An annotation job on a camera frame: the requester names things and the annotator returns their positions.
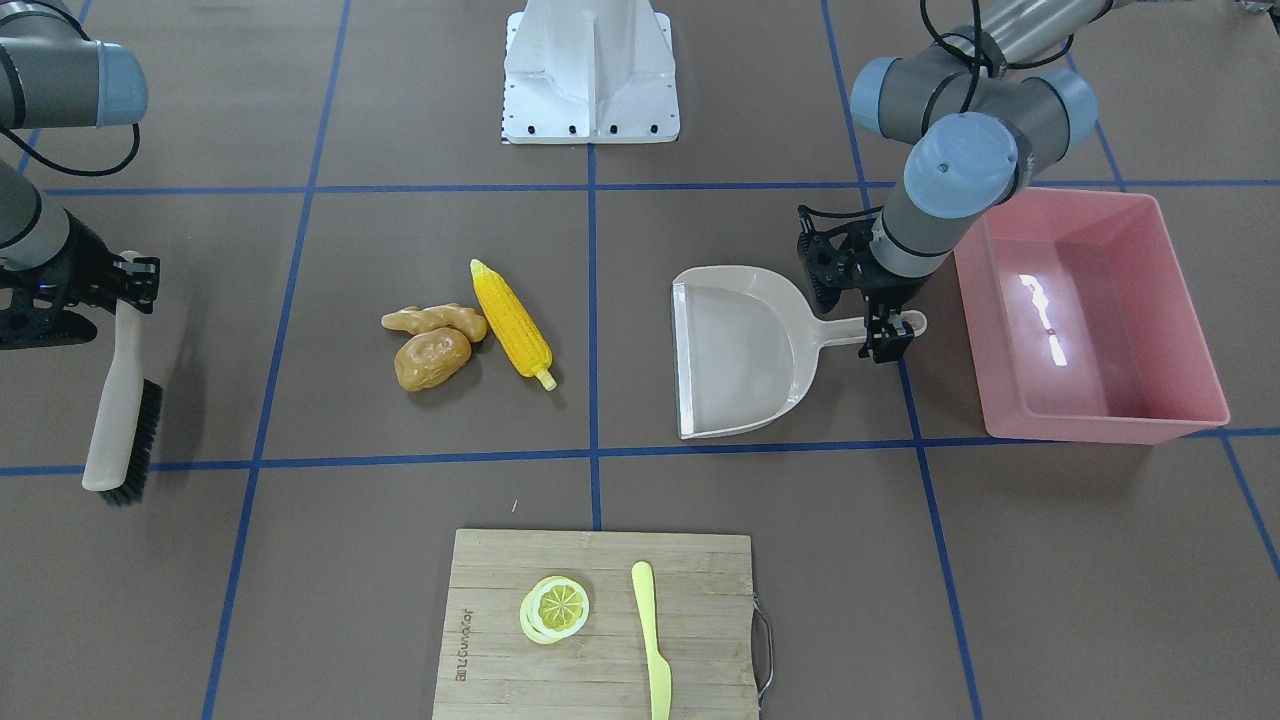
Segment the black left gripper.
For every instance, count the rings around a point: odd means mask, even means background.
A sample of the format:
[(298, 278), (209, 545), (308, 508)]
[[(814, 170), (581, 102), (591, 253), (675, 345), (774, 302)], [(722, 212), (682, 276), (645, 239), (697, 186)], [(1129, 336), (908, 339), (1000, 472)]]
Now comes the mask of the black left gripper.
[(923, 258), (899, 247), (878, 232), (863, 232), (858, 241), (859, 288), (867, 302), (867, 336), (861, 357), (873, 363), (899, 361), (915, 340), (908, 314), (900, 314), (924, 284)]

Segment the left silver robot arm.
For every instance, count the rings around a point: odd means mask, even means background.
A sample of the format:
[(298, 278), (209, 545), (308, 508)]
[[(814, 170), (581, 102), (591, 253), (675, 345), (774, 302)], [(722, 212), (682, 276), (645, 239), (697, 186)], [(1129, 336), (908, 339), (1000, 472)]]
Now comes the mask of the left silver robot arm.
[(1094, 91), (1055, 63), (1075, 32), (1117, 9), (973, 3), (968, 24), (931, 27), (931, 45), (915, 56), (882, 56), (859, 72), (851, 118), (910, 147), (899, 183), (852, 240), (867, 305), (861, 357), (899, 360), (915, 337), (902, 307), (963, 236), (1093, 131)]

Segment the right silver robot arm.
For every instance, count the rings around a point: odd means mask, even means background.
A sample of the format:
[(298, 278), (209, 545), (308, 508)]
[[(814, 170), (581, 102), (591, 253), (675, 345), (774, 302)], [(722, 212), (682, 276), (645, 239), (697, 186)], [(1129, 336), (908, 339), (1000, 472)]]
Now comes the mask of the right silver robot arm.
[[(5, 1), (1, 44), (3, 137), (29, 161), (59, 174), (100, 178), (138, 155), (148, 83), (138, 58), (88, 35), (60, 1)], [(42, 155), (37, 131), (125, 127), (131, 147), (102, 169)], [(96, 338), (79, 306), (150, 314), (160, 286), (156, 258), (114, 252), (100, 236), (12, 164), (3, 165), (3, 305), (5, 350), (82, 345)]]

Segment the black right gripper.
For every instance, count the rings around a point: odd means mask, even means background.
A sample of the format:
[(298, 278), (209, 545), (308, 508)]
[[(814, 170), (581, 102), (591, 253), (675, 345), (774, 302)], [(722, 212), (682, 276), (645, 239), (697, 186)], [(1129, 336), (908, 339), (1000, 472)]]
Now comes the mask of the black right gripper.
[(159, 258), (127, 258), (113, 252), (93, 232), (72, 232), (51, 261), (35, 269), (1, 270), (1, 287), (10, 292), (3, 307), (1, 347), (88, 343), (99, 328), (73, 307), (83, 304), (115, 313), (119, 304), (128, 304), (150, 314), (160, 275)]

